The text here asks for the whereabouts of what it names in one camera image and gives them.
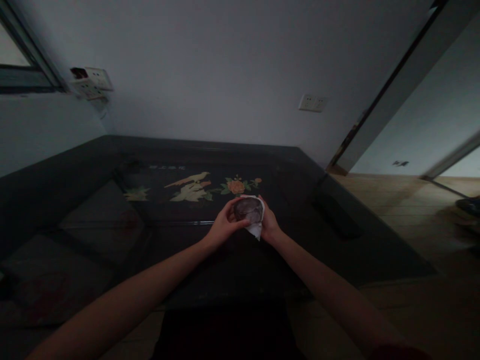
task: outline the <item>hand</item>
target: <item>hand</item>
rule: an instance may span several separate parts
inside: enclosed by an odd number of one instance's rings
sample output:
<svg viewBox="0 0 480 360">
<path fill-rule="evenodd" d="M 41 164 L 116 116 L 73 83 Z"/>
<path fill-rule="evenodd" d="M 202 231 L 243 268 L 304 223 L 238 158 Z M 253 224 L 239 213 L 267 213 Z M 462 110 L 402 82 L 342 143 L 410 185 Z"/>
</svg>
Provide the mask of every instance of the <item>hand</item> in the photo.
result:
<svg viewBox="0 0 480 360">
<path fill-rule="evenodd" d="M 203 239 L 209 245 L 219 247 L 235 231 L 243 229 L 250 225 L 250 222 L 247 219 L 244 219 L 242 221 L 237 221 L 237 219 L 235 219 L 233 205 L 241 199 L 241 197 L 237 197 L 233 200 L 230 200 L 218 213 L 215 222 L 211 226 L 210 231 Z"/>
<path fill-rule="evenodd" d="M 265 212 L 263 213 L 263 221 L 261 222 L 261 237 L 269 244 L 272 244 L 275 239 L 277 239 L 281 234 L 283 234 L 282 229 L 280 229 L 277 218 L 272 210 L 270 210 L 267 202 L 264 198 L 259 195 L 265 204 Z"/>
</svg>

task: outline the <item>left hand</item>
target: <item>left hand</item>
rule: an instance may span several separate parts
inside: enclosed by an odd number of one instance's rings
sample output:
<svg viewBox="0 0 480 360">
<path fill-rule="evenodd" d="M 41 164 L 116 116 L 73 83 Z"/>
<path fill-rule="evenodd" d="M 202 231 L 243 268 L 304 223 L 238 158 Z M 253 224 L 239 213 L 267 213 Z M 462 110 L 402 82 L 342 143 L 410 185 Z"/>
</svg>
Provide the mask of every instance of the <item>left hand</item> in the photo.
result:
<svg viewBox="0 0 480 360">
<path fill-rule="evenodd" d="M 247 219 L 244 219 L 242 221 L 237 221 L 237 219 L 235 219 L 233 206 L 237 201 L 240 200 L 242 200 L 241 197 L 230 200 L 218 213 L 215 222 L 211 226 L 210 231 L 203 239 L 209 245 L 219 247 L 235 231 L 243 229 L 250 225 L 250 222 Z"/>
</svg>

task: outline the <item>window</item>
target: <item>window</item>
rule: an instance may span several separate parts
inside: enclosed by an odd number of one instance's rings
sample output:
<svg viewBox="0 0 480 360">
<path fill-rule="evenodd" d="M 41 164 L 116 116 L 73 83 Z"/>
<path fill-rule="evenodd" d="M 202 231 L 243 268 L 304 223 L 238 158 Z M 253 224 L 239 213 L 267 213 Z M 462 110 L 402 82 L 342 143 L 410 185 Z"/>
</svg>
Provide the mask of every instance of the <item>window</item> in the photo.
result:
<svg viewBox="0 0 480 360">
<path fill-rule="evenodd" d="M 64 92 L 17 14 L 0 0 L 0 94 Z"/>
</svg>

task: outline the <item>forearm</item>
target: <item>forearm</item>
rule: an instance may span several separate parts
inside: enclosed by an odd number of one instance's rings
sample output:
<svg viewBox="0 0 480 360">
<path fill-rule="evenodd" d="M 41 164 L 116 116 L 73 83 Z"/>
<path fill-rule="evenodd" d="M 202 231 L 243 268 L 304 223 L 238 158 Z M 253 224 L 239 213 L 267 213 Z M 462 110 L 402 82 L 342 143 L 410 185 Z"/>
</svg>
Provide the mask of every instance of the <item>forearm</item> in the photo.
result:
<svg viewBox="0 0 480 360">
<path fill-rule="evenodd" d="M 279 232 L 270 242 L 364 355 L 405 339 L 351 284 Z"/>
<path fill-rule="evenodd" d="M 213 251 L 202 240 L 122 282 L 63 324 L 27 359 L 97 359 Z"/>
</svg>

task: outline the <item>red sleeve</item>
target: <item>red sleeve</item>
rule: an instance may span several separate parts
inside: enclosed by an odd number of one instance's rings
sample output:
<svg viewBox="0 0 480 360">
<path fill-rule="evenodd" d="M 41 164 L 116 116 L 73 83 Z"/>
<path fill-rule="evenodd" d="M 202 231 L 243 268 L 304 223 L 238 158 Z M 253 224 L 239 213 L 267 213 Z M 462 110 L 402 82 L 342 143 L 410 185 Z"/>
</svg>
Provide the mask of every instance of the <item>red sleeve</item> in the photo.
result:
<svg viewBox="0 0 480 360">
<path fill-rule="evenodd" d="M 375 349 L 368 360 L 432 360 L 432 358 L 414 347 L 384 345 Z"/>
</svg>

